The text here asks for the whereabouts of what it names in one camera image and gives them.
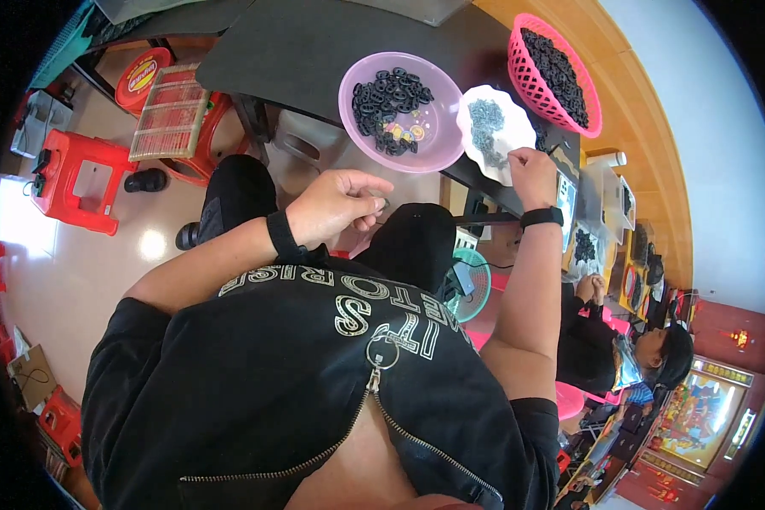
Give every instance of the green round basket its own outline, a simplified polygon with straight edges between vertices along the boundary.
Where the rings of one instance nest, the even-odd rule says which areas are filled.
[[[490,297],[490,266],[478,251],[470,248],[456,248],[453,250],[453,258],[469,264],[470,280],[473,280],[474,289],[468,296],[454,296],[445,306],[457,321],[467,322],[482,311]]]

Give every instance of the red lid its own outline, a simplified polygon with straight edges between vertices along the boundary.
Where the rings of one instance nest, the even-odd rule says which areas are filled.
[[[152,48],[134,60],[119,78],[116,85],[116,103],[136,115],[142,114],[144,102],[156,73],[163,67],[173,65],[173,57],[167,48]]]

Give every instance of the black shoe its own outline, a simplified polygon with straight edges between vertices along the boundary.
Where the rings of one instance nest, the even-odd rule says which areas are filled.
[[[155,192],[161,191],[167,186],[167,174],[161,168],[148,168],[147,170],[135,171],[125,179],[125,191],[135,193],[137,191]]]
[[[197,247],[199,227],[201,227],[201,223],[198,221],[184,225],[176,234],[176,248],[187,251]]]

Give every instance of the framed picture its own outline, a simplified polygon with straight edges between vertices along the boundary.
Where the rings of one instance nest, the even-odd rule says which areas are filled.
[[[657,436],[659,450],[706,469],[736,418],[745,388],[691,371],[672,393]]]

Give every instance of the black pants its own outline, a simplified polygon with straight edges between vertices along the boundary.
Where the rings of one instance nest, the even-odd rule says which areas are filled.
[[[201,212],[199,242],[278,210],[275,184],[266,167],[244,154],[227,156],[216,167]],[[453,264],[456,228],[437,204],[405,204],[377,230],[371,246],[354,260],[326,260],[338,271],[381,276],[435,293]]]

